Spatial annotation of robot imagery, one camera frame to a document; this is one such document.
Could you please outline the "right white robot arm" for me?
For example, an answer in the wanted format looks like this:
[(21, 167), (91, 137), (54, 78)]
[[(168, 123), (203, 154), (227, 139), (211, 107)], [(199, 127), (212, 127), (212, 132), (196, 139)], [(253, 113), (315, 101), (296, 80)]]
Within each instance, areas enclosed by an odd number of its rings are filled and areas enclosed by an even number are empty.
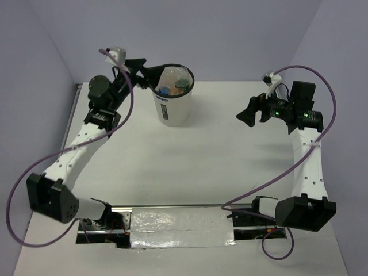
[(315, 89), (314, 83), (295, 81), (289, 99), (262, 93), (251, 97), (236, 116), (250, 127), (255, 125), (257, 112), (261, 112), (261, 122), (280, 119), (292, 140), (296, 168), (291, 196), (283, 200), (257, 196), (250, 210), (254, 224), (271, 218), (282, 227), (317, 232), (336, 214), (336, 203), (328, 199), (324, 186), (319, 138), (324, 125), (322, 113), (313, 110)]

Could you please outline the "clear bottle green label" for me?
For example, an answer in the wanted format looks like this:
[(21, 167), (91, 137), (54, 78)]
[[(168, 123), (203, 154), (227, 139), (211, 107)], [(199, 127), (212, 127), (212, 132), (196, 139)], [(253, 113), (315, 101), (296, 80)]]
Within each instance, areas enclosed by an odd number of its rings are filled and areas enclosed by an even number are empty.
[(186, 67), (176, 67), (175, 68), (175, 87), (183, 91), (187, 91), (190, 87), (189, 81), (189, 71)]

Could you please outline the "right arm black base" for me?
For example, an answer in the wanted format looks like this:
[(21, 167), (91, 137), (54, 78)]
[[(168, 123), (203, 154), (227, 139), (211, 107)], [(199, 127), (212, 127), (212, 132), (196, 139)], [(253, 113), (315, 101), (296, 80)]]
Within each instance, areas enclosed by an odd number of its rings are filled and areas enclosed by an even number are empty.
[(236, 241), (262, 240), (268, 233), (268, 239), (286, 239), (286, 231), (275, 225), (272, 220), (251, 216), (239, 212), (231, 212), (227, 219), (232, 222), (233, 235)]

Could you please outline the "Pepsi bottle blue label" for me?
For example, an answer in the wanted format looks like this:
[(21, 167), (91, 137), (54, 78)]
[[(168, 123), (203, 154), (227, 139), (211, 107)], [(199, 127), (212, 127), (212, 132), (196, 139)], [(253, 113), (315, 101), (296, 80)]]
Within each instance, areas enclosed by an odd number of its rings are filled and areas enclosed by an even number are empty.
[(160, 86), (158, 89), (158, 93), (162, 95), (170, 95), (171, 88), (168, 86)]

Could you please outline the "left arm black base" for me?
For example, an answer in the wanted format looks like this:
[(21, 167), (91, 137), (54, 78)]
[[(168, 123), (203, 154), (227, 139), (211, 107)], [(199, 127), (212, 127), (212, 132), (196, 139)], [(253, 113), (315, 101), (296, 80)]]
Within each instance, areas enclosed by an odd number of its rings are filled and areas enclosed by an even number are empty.
[(111, 212), (105, 221), (83, 219), (79, 222), (76, 244), (111, 244), (131, 248), (131, 211)]

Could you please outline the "clear bottle blue label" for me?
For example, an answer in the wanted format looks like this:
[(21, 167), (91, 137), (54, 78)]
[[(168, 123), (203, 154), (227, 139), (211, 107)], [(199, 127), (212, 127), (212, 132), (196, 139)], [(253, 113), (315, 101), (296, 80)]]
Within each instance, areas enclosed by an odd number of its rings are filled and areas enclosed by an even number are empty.
[(160, 85), (173, 87), (175, 82), (177, 81), (179, 73), (180, 73), (179, 67), (174, 66), (166, 67), (161, 74)]

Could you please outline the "long orange bottle white cap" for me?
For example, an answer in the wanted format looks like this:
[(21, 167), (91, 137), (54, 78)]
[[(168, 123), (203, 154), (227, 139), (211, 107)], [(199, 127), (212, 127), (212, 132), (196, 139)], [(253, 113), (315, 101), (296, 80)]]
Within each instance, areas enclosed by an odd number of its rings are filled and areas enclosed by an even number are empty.
[(183, 93), (183, 90), (182, 90), (182, 89), (180, 89), (180, 88), (177, 88), (177, 87), (172, 88), (172, 89), (170, 90), (170, 96), (176, 96), (176, 95), (180, 95), (180, 94), (182, 94), (182, 93)]

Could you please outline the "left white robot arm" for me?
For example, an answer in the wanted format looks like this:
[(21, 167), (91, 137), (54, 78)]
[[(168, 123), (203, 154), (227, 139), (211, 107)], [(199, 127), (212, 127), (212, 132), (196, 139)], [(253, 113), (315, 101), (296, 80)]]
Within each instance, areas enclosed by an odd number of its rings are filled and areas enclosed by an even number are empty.
[(90, 219), (99, 229), (113, 221), (111, 204), (95, 198), (77, 198), (72, 190), (90, 159), (126, 122), (118, 108), (135, 86), (157, 88), (166, 65), (145, 67), (145, 59), (128, 59), (122, 67), (113, 66), (114, 79), (104, 75), (88, 83), (89, 111), (69, 147), (41, 174), (31, 173), (26, 188), (31, 210), (63, 224), (74, 219)]

